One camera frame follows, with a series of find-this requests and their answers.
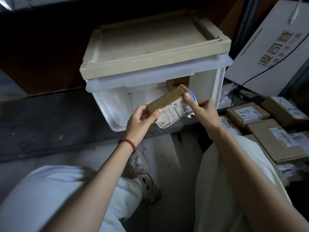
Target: sock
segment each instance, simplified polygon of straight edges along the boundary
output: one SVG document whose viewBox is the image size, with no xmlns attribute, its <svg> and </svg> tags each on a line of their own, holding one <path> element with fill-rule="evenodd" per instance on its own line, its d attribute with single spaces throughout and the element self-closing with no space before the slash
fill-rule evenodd
<svg viewBox="0 0 309 232">
<path fill-rule="evenodd" d="M 141 186 L 143 199 L 149 198 L 151 196 L 154 185 L 148 174 L 140 174 L 133 180 Z"/>
</svg>

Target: blue sticker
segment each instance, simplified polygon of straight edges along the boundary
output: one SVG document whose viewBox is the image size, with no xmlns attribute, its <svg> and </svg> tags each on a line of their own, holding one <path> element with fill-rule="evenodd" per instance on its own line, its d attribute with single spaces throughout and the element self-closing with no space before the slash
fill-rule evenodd
<svg viewBox="0 0 309 232">
<path fill-rule="evenodd" d="M 194 101 L 196 102 L 196 99 L 195 99 L 195 96 L 193 94 L 193 92 L 190 93 L 191 94 L 191 97 L 194 99 Z"/>
</svg>

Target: pant leg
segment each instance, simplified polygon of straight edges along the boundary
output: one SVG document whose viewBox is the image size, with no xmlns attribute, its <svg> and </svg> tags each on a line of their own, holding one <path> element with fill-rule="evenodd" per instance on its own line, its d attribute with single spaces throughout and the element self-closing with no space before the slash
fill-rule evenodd
<svg viewBox="0 0 309 232">
<path fill-rule="evenodd" d="M 261 148 L 245 137 L 235 135 L 234 138 L 290 201 L 284 186 Z M 251 231 L 215 144 L 212 144 L 203 155 L 195 194 L 195 231 Z"/>
<path fill-rule="evenodd" d="M 19 182 L 0 205 L 0 231 L 39 231 L 95 172 L 75 166 L 44 166 Z M 130 217 L 141 201 L 141 187 L 120 178 L 100 231 L 125 231 L 119 219 Z"/>
</svg>

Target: forearm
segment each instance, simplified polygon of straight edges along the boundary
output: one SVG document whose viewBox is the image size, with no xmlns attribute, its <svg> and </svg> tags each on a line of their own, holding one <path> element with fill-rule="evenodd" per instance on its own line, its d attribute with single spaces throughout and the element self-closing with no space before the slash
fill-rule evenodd
<svg viewBox="0 0 309 232">
<path fill-rule="evenodd" d="M 213 141 L 253 230 L 309 230 L 308 222 L 252 161 L 232 134 L 223 127 L 215 132 Z"/>
<path fill-rule="evenodd" d="M 129 143 L 121 142 L 95 177 L 57 216 L 47 231 L 97 232 L 132 150 Z"/>
</svg>

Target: bracelet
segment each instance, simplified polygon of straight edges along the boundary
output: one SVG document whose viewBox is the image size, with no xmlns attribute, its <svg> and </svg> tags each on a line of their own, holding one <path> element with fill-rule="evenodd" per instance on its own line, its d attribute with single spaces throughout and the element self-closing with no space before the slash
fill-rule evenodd
<svg viewBox="0 0 309 232">
<path fill-rule="evenodd" d="M 134 145 L 133 142 L 131 142 L 129 139 L 122 138 L 122 139 L 119 140 L 118 144 L 121 143 L 121 142 L 128 142 L 128 143 L 132 146 L 133 152 L 132 152 L 131 155 L 133 155 L 133 154 L 136 152 L 136 147 L 135 147 L 135 145 Z"/>
</svg>

